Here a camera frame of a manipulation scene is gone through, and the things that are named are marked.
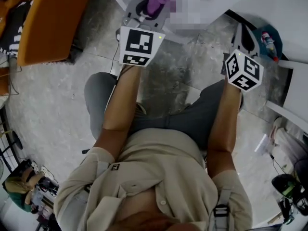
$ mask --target gray pants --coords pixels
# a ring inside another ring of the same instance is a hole
[[[91,131],[98,139],[102,130],[104,112],[116,83],[116,76],[109,73],[97,73],[88,79],[85,86],[85,100],[90,114]],[[136,112],[129,135],[145,128],[164,128],[178,130],[190,136],[199,146],[206,150],[207,140],[216,117],[224,81],[205,88],[199,99],[178,114],[152,118]]]

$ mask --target backpack strap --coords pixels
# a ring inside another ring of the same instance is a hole
[[[231,196],[231,188],[224,187],[221,190],[218,203],[211,213],[208,231],[232,231],[234,226],[229,227],[229,200]]]

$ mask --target concrete floor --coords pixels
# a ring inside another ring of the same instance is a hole
[[[84,157],[81,150],[95,140],[83,89],[90,75],[97,72],[118,74],[119,52],[115,30],[123,11],[114,0],[90,0],[78,29],[84,52],[75,65],[52,63],[23,68],[13,78],[20,95],[6,106],[10,126],[17,132],[23,152],[45,165],[61,183]],[[192,103],[200,91],[223,79],[220,74],[223,53],[229,53],[236,21],[222,15],[187,45],[165,40],[150,66],[142,74],[139,100],[152,116],[175,112]],[[279,211],[272,196],[271,179],[277,174],[268,155],[254,152],[263,135],[270,131],[277,116],[265,107],[267,99],[279,103],[287,72],[262,61],[262,86],[244,96],[244,109],[238,116],[234,161],[252,202],[254,223]],[[276,156],[284,165],[284,154]]]

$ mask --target shirt label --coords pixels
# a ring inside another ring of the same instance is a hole
[[[119,168],[120,168],[120,164],[113,164],[111,170],[112,171],[119,170]]]

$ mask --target plastic bottle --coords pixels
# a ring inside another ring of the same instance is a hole
[[[271,38],[268,32],[262,32],[262,41],[265,44],[269,55],[274,59],[275,62],[279,62],[274,40]]]

